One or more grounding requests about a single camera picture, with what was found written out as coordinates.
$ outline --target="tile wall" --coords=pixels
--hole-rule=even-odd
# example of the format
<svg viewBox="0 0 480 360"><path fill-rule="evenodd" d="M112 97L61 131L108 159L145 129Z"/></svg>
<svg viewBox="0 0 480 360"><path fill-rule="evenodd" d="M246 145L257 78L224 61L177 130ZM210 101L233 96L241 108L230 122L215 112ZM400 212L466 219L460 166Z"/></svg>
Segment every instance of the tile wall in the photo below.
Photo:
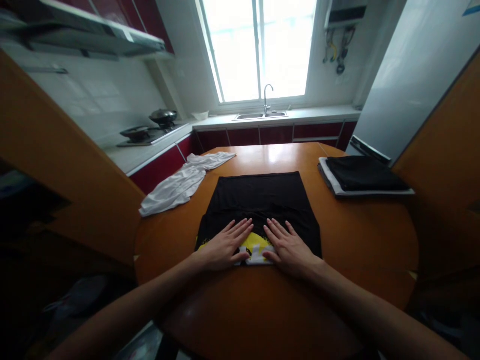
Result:
<svg viewBox="0 0 480 360"><path fill-rule="evenodd" d="M68 74L28 74L102 149L127 138L119 132L136 126L155 126L149 115L165 109L162 96L145 64L31 52L16 43L2 49L20 66L65 68Z"/></svg>

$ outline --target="water heater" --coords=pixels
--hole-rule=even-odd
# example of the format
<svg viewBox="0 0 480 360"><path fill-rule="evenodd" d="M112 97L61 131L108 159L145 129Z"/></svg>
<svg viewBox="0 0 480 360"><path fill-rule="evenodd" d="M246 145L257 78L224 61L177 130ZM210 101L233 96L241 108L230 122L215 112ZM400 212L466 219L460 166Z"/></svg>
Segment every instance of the water heater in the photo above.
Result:
<svg viewBox="0 0 480 360"><path fill-rule="evenodd" d="M358 24L365 16L368 0L330 0L325 30Z"/></svg>

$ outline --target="yellow graphic print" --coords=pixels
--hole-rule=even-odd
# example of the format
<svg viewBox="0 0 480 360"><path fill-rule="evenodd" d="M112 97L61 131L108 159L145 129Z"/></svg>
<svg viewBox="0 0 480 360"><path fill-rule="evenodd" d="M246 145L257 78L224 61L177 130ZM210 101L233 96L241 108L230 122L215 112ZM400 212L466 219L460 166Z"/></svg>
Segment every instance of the yellow graphic print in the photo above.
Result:
<svg viewBox="0 0 480 360"><path fill-rule="evenodd" d="M209 241L210 239L203 240L198 250L200 250L205 245L207 245ZM241 246L246 247L247 252L250 254L250 258L252 258L252 252L254 251L255 245L260 245L260 251L259 251L260 254L267 246L273 246L267 237L261 237L260 235L257 235L254 232L251 232L250 235L248 235L248 237L246 238L246 240L243 242Z"/></svg>

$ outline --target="wooden table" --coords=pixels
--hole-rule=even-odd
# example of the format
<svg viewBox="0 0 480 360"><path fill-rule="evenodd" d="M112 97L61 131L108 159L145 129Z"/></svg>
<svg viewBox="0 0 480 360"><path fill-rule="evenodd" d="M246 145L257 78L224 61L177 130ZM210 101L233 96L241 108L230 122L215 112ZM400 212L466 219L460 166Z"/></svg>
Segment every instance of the wooden table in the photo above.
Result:
<svg viewBox="0 0 480 360"><path fill-rule="evenodd" d="M311 143L220 147L236 153L209 172L191 201L142 220L136 238L138 282L164 273L195 248L219 177L299 171L321 231L324 260L361 287L404 309L415 286L417 235L393 200L336 200L317 164L343 151ZM344 359L359 336L320 291L274 266L206 273L176 296L157 322L207 359Z"/></svg>

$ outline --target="pot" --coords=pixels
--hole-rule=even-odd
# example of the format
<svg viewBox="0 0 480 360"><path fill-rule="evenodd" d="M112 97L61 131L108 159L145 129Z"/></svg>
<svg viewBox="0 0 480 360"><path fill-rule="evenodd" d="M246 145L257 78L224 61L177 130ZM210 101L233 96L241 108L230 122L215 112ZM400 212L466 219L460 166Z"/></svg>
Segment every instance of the pot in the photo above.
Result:
<svg viewBox="0 0 480 360"><path fill-rule="evenodd" d="M158 124L160 127L162 125L173 125L174 121L177 119L177 112L174 110L157 110L149 116L149 119L154 123Z"/></svg>
<svg viewBox="0 0 480 360"><path fill-rule="evenodd" d="M132 127L131 129L122 131L120 135L129 138L133 143L142 141L150 137L149 127L148 126L137 126Z"/></svg>

